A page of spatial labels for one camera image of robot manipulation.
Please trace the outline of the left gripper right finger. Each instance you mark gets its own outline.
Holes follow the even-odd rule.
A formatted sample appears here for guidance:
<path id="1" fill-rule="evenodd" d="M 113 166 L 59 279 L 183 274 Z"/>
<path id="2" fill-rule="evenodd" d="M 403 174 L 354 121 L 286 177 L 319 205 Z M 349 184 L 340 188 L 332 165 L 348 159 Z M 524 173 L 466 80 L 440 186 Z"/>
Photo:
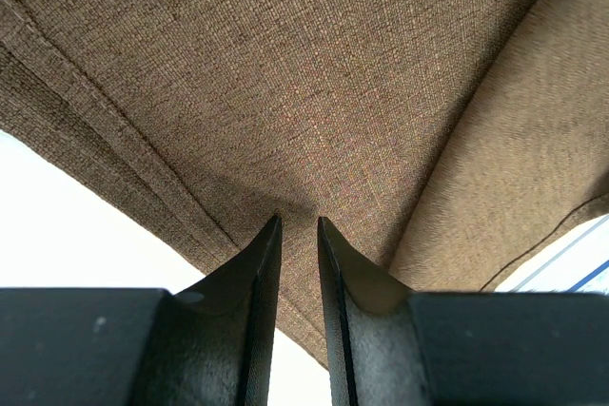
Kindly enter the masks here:
<path id="1" fill-rule="evenodd" d="M 317 226 L 336 405 L 604 405 L 608 299 L 415 291 Z"/>

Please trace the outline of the brown cloth napkin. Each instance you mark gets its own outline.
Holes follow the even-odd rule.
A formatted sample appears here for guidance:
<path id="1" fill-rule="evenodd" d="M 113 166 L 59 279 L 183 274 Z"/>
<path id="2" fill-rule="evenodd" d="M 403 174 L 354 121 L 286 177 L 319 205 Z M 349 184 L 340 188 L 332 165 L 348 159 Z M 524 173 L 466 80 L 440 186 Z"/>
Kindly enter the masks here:
<path id="1" fill-rule="evenodd" d="M 279 213 L 325 362 L 319 217 L 488 291 L 607 212 L 608 0 L 1 0 L 1 127 L 205 273 Z"/>

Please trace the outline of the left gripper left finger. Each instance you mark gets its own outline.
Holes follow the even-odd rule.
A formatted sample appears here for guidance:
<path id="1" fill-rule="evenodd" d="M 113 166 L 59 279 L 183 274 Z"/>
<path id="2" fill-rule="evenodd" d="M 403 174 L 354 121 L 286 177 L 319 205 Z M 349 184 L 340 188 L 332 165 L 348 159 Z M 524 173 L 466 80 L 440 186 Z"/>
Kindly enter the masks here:
<path id="1" fill-rule="evenodd" d="M 264 405 L 282 221 L 185 290 L 5 288 L 5 405 Z"/>

